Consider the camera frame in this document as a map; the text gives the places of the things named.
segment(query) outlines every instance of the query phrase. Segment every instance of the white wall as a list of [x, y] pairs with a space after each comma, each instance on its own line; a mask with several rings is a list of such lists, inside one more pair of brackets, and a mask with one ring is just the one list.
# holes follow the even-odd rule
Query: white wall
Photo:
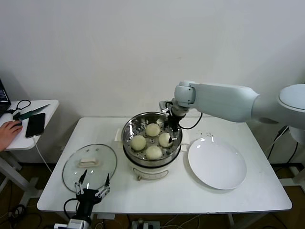
[[[78, 118], [155, 110], [181, 80], [258, 93], [302, 83], [304, 7], [297, 0], [1, 1], [1, 77], [15, 99], [60, 101], [40, 141], [54, 162]], [[278, 127], [252, 129], [265, 146]], [[36, 152], [17, 156], [36, 161]]]

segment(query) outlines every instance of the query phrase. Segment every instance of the human hand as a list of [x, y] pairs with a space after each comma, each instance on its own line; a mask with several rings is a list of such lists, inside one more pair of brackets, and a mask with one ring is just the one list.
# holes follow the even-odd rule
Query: human hand
[[0, 152], [5, 150], [22, 130], [20, 121], [10, 121], [0, 127]]

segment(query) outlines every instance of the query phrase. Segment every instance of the power strip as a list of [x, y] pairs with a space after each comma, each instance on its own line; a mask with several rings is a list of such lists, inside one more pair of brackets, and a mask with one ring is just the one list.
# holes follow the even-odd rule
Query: power strip
[[160, 229], [160, 222], [144, 221], [143, 223], [140, 224], [138, 221], [133, 221], [132, 229]]

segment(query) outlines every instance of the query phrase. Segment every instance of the white plate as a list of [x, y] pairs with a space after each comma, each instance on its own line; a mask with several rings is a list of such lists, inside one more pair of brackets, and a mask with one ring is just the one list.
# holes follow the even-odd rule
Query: white plate
[[220, 138], [203, 137], [189, 149], [189, 163], [196, 176], [217, 189], [233, 189], [245, 179], [247, 167], [243, 156]]

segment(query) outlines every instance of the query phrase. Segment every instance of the floor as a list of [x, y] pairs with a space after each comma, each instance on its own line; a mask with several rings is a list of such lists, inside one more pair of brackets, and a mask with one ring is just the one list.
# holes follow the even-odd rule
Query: floor
[[[26, 179], [30, 179], [33, 176], [39, 176], [39, 182], [37, 184], [38, 189], [44, 188], [46, 185], [50, 173], [44, 165], [38, 166], [23, 166], [20, 172]], [[288, 169], [281, 169], [277, 172], [279, 178], [289, 178], [292, 176]], [[8, 212], [10, 195], [12, 187], [12, 198], [11, 198], [11, 208], [16, 206], [21, 197], [22, 190], [16, 185], [9, 182], [0, 195], [0, 229], [10, 229], [8, 222], [4, 222], [7, 219], [6, 212]], [[276, 212], [274, 214], [267, 214], [265, 217], [260, 219], [258, 222], [254, 223], [249, 227], [249, 229], [303, 229], [305, 228], [305, 194], [298, 187], [286, 187], [286, 192], [288, 193], [292, 203], [293, 208], [289, 211]], [[38, 199], [31, 199], [26, 215], [23, 217], [15, 227], [16, 229], [43, 229], [46, 225], [51, 225], [54, 223], [65, 223], [65, 221], [55, 213], [40, 212], [36, 208], [36, 203]], [[239, 221], [247, 214], [236, 214], [234, 215], [234, 220]], [[140, 218], [148, 221], [160, 221], [161, 225], [164, 225], [167, 221], [175, 217], [175, 215], [129, 215], [131, 221], [138, 220]], [[182, 223], [195, 217], [194, 215], [179, 215], [173, 221], [167, 225], [181, 225]], [[102, 220], [97, 220], [95, 217], [92, 221], [92, 228], [101, 229]], [[128, 229], [129, 222], [126, 215], [116, 215], [115, 220], [106, 220], [105, 226], [103, 228], [107, 229]], [[176, 229], [178, 227], [165, 227], [168, 229]], [[228, 219], [226, 215], [201, 215], [194, 218], [188, 223], [183, 225], [183, 229], [228, 229]]]

